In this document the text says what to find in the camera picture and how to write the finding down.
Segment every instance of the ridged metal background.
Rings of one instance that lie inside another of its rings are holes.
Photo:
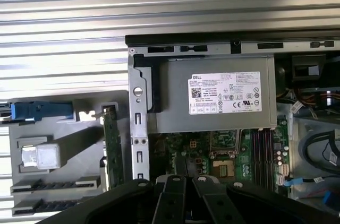
[[[126,89],[126,34],[328,27],[340,0],[0,0],[0,99]]]

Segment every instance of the black cable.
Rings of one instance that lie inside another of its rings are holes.
[[[317,142],[321,142],[321,141],[325,141],[328,140],[329,144],[331,145],[331,142],[334,142],[335,144],[335,133],[334,131],[330,131],[330,132],[324,132],[324,133],[319,133],[316,135],[311,136],[310,138],[308,138],[303,147],[302,147],[302,155],[304,157],[304,159],[306,160],[306,162],[308,162],[310,165],[312,165],[313,167],[328,172],[330,174],[334,174],[334,175],[340,175],[340,168],[329,168],[326,167],[323,163],[318,163],[314,160],[312,160],[308,154],[308,147],[314,143]]]
[[[324,160],[326,160],[326,161],[329,161],[329,159],[326,159],[326,157],[325,157],[325,151],[327,150],[327,147],[328,147],[328,146],[329,146],[329,142],[326,143],[326,146],[325,146],[324,150],[322,151],[322,157],[323,157]]]
[[[286,90],[281,96],[279,96],[277,99],[280,99],[280,98],[284,98],[288,95],[288,93],[290,92],[290,90]]]
[[[329,176],[322,176],[322,179],[328,179],[328,178],[340,178],[339,175],[329,175]],[[314,179],[302,179],[304,183],[315,183]]]
[[[334,155],[336,155],[338,158],[340,158],[340,151],[335,144],[335,133],[334,133],[333,139],[329,140],[329,146],[330,146],[331,151],[334,153]]]
[[[308,103],[306,103],[300,96],[299,94],[299,89],[298,88],[293,88],[293,92],[294,92],[294,95],[296,97],[296,100],[299,101],[301,104],[303,104],[303,106],[305,107],[312,107],[311,105],[308,105]]]
[[[296,100],[291,99],[291,98],[278,98],[276,100],[277,103],[281,103],[281,104],[295,104]]]

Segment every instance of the screw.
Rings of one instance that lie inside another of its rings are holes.
[[[235,187],[237,188],[242,188],[243,187],[243,184],[242,183],[234,183],[233,184]]]
[[[143,94],[143,89],[141,87],[136,87],[133,89],[133,94],[136,97],[140,97]]]

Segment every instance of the white plastic part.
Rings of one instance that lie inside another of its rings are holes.
[[[36,151],[38,169],[61,168],[60,148],[58,144],[37,145]]]

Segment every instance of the hole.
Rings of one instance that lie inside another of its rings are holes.
[[[165,214],[164,217],[165,217],[165,219],[167,219],[167,220],[171,220],[171,219],[174,217],[174,215],[173,215],[172,213],[168,212],[168,213]]]
[[[264,42],[257,44],[258,49],[282,49],[283,42]]]
[[[143,163],[143,152],[137,152],[137,163]]]
[[[81,122],[92,122],[97,119],[96,112],[92,111],[80,111],[79,112],[79,119]]]
[[[318,65],[301,65],[295,66],[295,76],[314,76],[319,75],[319,66]]]
[[[173,53],[173,52],[175,52],[174,46],[148,47],[148,53]]]
[[[135,113],[134,114],[134,123],[136,125],[141,125],[142,124],[142,117],[140,113]]]

